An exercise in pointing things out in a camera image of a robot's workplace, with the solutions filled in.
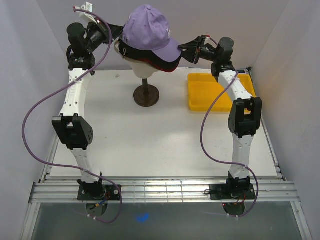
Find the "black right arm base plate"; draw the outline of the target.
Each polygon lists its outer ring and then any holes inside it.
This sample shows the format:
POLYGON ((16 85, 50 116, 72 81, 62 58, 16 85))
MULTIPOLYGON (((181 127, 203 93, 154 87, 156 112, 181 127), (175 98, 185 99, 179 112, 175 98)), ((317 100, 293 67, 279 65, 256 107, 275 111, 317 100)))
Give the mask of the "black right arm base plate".
POLYGON ((237 200, 239 197, 247 200, 254 200, 256 192, 253 184, 244 189, 228 189, 227 185, 224 184, 210 184, 208 194, 211 200, 237 200))

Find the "purple baseball cap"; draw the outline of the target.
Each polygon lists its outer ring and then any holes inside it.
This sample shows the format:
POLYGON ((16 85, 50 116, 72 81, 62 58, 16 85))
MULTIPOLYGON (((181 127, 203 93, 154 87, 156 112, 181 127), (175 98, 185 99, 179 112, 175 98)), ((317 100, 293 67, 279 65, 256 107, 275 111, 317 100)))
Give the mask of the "purple baseball cap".
POLYGON ((171 37, 167 18, 158 9, 145 4, 137 7, 124 25, 121 40, 140 51, 150 51, 165 62, 174 62, 182 51, 171 37))

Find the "black cap white NY logo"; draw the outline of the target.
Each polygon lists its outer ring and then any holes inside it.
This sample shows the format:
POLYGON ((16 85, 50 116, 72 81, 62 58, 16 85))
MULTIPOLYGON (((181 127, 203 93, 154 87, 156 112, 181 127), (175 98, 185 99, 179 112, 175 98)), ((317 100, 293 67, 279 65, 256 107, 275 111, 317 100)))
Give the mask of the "black cap white NY logo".
POLYGON ((158 57, 156 54, 154 54, 152 51, 135 49, 135 48, 130 47, 129 45, 125 44, 122 40, 119 40, 119 48, 120 48, 120 51, 122 53, 124 53, 126 57, 133 59, 135 61, 139 61, 141 59, 148 59, 148 60, 152 60, 152 61, 163 60, 160 57, 158 57))

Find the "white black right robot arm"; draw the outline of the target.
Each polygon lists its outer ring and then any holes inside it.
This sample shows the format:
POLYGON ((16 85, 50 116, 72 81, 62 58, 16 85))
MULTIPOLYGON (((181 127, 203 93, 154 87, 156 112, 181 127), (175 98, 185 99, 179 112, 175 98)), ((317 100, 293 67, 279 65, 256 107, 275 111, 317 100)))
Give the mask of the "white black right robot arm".
POLYGON ((223 87, 232 101, 228 117, 228 128, 233 138, 232 161, 228 177, 223 184, 212 184, 209 194, 218 198, 228 196, 237 199, 246 193, 255 193, 251 184, 252 171, 249 168, 251 145, 261 125, 262 100, 252 96, 242 85, 238 72, 231 61, 234 41, 223 37, 212 46, 206 43, 207 35, 198 36, 193 41, 181 44, 181 56, 192 64, 199 59, 211 61, 211 75, 223 87))

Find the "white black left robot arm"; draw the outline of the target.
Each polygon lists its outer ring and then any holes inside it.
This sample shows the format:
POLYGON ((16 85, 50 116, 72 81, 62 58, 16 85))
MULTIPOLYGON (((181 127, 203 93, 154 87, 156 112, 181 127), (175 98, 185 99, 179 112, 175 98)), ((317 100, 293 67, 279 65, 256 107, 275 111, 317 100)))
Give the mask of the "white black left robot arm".
POLYGON ((122 26, 103 22, 90 22, 87 27, 75 22, 67 27, 69 47, 66 50, 69 84, 63 107, 58 116, 52 118, 52 125, 60 142, 73 154, 81 178, 77 181, 82 192, 95 200, 106 195, 106 187, 100 178, 102 173, 89 161, 89 146, 93 142, 93 128, 85 120, 85 101, 96 64, 93 52, 101 44, 109 44, 119 37, 122 26))

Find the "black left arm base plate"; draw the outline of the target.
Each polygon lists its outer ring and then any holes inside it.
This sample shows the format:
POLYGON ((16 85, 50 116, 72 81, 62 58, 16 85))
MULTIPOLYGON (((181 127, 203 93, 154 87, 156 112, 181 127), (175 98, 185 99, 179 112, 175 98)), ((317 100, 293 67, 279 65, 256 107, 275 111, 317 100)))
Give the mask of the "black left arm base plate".
POLYGON ((120 191, 110 184, 91 188, 80 186, 76 199, 78 201, 119 201, 120 191))

